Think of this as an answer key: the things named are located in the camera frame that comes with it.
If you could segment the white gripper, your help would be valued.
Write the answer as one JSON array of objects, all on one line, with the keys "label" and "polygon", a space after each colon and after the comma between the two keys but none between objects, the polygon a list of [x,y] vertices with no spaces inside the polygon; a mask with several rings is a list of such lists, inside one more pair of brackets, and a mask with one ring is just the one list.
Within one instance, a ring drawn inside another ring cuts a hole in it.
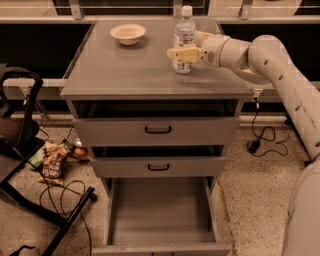
[{"label": "white gripper", "polygon": [[170,48],[167,56],[172,60],[192,63],[202,59],[209,66],[219,67],[222,48],[230,37],[196,30],[195,38],[197,47]]}]

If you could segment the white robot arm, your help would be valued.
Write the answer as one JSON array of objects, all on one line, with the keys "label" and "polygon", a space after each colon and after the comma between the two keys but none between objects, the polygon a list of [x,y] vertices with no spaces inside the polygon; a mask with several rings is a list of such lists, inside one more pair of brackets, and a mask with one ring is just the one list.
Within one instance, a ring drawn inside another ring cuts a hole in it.
[{"label": "white robot arm", "polygon": [[293,64],[282,42],[262,35],[251,42],[196,33],[194,46],[170,48],[172,60],[231,70],[253,84],[274,86],[312,160],[289,201],[281,256],[320,256],[320,92]]}]

